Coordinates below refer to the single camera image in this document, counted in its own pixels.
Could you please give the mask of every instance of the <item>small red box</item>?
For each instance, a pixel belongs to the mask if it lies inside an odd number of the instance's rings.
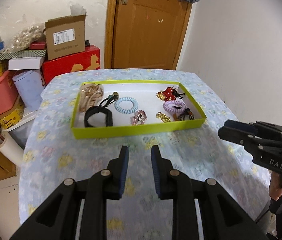
[[[45,41],[32,42],[29,49],[46,49],[46,42]]]
[[[46,84],[64,73],[93,69],[100,69],[100,49],[94,45],[87,46],[83,52],[48,60],[42,65]]]

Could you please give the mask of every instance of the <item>white tile floor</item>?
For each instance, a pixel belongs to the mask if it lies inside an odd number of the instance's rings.
[[[0,181],[0,238],[9,240],[20,227],[19,177]]]

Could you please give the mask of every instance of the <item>human hand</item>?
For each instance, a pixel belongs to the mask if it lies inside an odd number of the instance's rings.
[[[271,181],[269,186],[269,195],[272,199],[278,200],[282,196],[282,179],[276,172],[271,173]]]

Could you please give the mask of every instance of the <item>white roll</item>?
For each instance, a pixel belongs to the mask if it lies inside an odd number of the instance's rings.
[[[21,167],[24,151],[13,140],[8,131],[3,131],[2,135],[4,137],[4,141],[2,142],[0,139],[0,152],[16,166]]]

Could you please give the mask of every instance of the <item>pink plastic bin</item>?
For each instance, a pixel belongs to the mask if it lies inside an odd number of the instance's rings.
[[[5,71],[0,76],[0,114],[9,111],[18,96],[18,91],[12,80],[13,72]]]

